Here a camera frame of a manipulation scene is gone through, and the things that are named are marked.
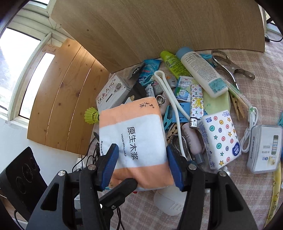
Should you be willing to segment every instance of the cardboard box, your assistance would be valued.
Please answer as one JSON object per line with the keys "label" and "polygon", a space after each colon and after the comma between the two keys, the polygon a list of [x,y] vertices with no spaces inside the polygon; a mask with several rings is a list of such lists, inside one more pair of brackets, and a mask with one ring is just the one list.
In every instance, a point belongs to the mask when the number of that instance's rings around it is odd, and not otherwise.
{"label": "cardboard box", "polygon": [[131,88],[122,78],[113,74],[96,97],[98,112],[121,105],[130,90]]}

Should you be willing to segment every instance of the white box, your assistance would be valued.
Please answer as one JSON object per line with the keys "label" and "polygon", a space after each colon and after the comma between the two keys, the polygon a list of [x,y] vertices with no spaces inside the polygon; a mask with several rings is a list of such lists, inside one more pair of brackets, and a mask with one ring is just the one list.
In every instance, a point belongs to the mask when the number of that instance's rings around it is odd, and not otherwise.
{"label": "white box", "polygon": [[122,78],[113,74],[96,97],[98,112],[121,105],[130,90],[131,88]]}
{"label": "white box", "polygon": [[283,129],[277,125],[252,128],[247,168],[254,174],[276,170],[281,156]]}
{"label": "white box", "polygon": [[210,169],[220,169],[241,155],[238,136],[228,110],[205,115],[198,124]]}

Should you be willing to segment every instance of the white bottle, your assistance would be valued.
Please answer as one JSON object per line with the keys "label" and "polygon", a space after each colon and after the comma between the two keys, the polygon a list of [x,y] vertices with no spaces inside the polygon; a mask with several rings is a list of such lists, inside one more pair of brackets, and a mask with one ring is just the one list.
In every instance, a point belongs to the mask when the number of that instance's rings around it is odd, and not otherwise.
{"label": "white bottle", "polygon": [[197,164],[201,164],[204,162],[204,158],[202,155],[202,147],[200,144],[200,140],[196,133],[196,130],[190,128],[190,123],[185,123],[182,125],[182,131],[187,140],[191,153],[194,155],[195,161]]}
{"label": "white bottle", "polygon": [[153,197],[157,208],[170,216],[175,216],[183,211],[187,192],[181,192],[175,185],[158,189]]}
{"label": "white bottle", "polygon": [[228,91],[219,73],[198,53],[183,47],[177,51],[176,56],[210,97],[216,98]]}

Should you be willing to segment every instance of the green tube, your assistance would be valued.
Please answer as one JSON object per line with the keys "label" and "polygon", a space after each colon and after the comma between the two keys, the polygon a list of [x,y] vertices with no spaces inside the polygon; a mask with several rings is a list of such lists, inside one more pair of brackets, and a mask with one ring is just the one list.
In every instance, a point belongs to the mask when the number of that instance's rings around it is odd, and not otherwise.
{"label": "green tube", "polygon": [[164,50],[160,53],[160,57],[176,79],[179,79],[180,76],[192,77],[189,71],[174,54]]}

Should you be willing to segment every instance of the wood grain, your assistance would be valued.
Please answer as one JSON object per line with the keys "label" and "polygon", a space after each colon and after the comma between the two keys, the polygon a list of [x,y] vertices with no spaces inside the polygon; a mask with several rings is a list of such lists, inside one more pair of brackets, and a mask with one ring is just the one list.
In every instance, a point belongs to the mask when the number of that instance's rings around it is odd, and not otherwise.
{"label": "wood grain", "polygon": [[35,97],[29,120],[28,139],[45,145],[49,118],[58,89],[80,48],[78,42],[67,39],[57,51]]}
{"label": "wood grain", "polygon": [[84,114],[89,107],[95,107],[95,98],[108,81],[109,72],[97,61],[93,63],[85,80],[74,111],[67,151],[85,155],[91,138],[93,125],[85,122]]}
{"label": "wood grain", "polygon": [[183,46],[264,52],[254,0],[60,0],[51,18],[110,72]]}
{"label": "wood grain", "polygon": [[77,100],[94,60],[95,58],[81,47],[69,66],[52,108],[45,145],[66,150]]}

